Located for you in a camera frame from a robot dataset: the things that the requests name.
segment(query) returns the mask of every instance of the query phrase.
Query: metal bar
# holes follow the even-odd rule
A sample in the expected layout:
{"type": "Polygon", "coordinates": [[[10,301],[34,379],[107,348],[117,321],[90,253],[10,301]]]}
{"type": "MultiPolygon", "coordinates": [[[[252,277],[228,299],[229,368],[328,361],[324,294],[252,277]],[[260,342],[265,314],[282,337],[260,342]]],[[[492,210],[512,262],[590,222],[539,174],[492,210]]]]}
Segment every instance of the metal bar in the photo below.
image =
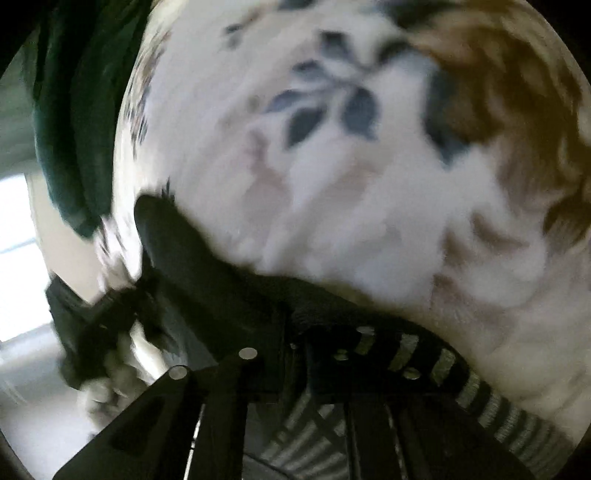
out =
{"type": "Polygon", "coordinates": [[[378,398],[353,399],[345,409],[350,477],[402,480],[386,406],[378,398]]]}

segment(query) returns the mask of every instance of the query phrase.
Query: white wall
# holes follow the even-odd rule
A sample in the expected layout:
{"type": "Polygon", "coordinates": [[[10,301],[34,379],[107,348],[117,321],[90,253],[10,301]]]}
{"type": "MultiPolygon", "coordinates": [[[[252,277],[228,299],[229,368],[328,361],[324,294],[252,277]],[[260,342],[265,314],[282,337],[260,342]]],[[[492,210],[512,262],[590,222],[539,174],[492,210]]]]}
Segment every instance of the white wall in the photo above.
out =
{"type": "Polygon", "coordinates": [[[38,243],[49,271],[59,275],[83,300],[99,295],[100,263],[92,242],[66,225],[51,204],[41,172],[27,176],[38,243]]]}

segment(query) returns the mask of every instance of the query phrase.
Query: blurry fabric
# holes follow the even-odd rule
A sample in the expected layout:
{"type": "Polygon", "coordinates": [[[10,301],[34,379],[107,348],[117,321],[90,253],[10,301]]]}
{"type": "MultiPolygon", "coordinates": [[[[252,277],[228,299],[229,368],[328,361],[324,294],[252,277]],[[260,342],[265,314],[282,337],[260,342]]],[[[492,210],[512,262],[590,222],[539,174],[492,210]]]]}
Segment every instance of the blurry fabric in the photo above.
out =
{"type": "Polygon", "coordinates": [[[119,106],[150,0],[61,0],[40,25],[35,147],[62,218],[90,238],[111,212],[119,106]]]}

